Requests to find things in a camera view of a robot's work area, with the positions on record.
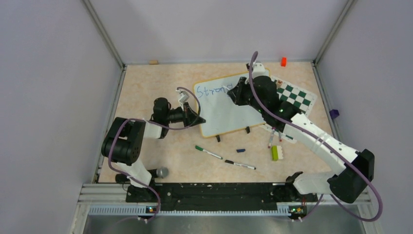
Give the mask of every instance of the white wall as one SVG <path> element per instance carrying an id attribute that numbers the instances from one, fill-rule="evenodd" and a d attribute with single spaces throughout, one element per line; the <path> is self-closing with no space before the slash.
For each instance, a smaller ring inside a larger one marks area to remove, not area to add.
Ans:
<path id="1" fill-rule="evenodd" d="M 79 0 L 2 0 L 0 32 L 0 233 L 67 233 L 120 69 Z"/>
<path id="2" fill-rule="evenodd" d="M 346 0 L 92 0 L 125 63 L 314 59 Z"/>
<path id="3" fill-rule="evenodd" d="M 386 233 L 412 233 L 413 1 L 358 1 L 320 64 L 344 142 L 375 153 Z"/>

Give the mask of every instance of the checkerboard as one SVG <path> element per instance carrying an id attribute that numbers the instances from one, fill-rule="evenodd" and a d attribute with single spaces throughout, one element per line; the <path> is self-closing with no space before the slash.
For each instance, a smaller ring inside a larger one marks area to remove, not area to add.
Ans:
<path id="1" fill-rule="evenodd" d="M 300 88 L 288 81 L 282 80 L 280 78 L 276 78 L 276 77 L 271 77 L 271 78 L 273 80 L 276 79 L 276 80 L 282 81 L 281 87 L 277 90 L 280 100 L 288 101 L 291 104 L 295 105 L 300 110 L 302 110 L 305 116 L 308 116 L 310 114 L 311 110 L 313 109 L 314 103 L 317 100 L 317 95 L 311 93 L 308 90 Z M 271 132 L 270 125 L 264 124 L 264 125 L 261 125 L 261 127 Z M 295 140 L 292 136 L 288 136 L 285 134 L 282 134 L 282 139 L 285 139 L 291 143 L 297 142 L 297 140 Z"/>

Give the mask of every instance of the gray floor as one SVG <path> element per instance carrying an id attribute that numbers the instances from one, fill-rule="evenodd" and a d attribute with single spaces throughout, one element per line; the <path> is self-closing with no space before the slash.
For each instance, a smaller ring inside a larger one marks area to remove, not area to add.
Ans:
<path id="1" fill-rule="evenodd" d="M 302 223 L 264 216 L 160 216 L 147 225 L 129 219 L 113 226 L 122 218 L 90 216 L 84 234 L 365 234 L 361 222 L 337 206 L 318 207 Z"/>

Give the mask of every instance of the whiteboard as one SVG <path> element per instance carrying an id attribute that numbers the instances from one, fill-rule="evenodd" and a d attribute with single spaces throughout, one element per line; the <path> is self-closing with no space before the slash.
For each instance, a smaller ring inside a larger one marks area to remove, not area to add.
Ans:
<path id="1" fill-rule="evenodd" d="M 265 75 L 270 76 L 268 69 Z M 223 85 L 232 89 L 240 77 L 248 77 L 248 72 L 194 84 L 194 94 L 201 105 L 201 117 L 206 120 L 206 123 L 200 125 L 203 137 L 213 137 L 265 123 L 254 108 L 237 106 L 226 94 Z"/>

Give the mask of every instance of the purple block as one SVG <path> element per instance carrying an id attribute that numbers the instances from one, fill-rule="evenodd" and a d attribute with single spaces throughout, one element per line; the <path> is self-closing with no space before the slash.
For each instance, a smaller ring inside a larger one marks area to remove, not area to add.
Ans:
<path id="1" fill-rule="evenodd" d="M 335 119 L 335 118 L 337 118 L 338 116 L 340 115 L 340 113 L 338 112 L 338 110 L 331 110 L 330 111 L 330 117 L 331 117 L 331 119 Z"/>

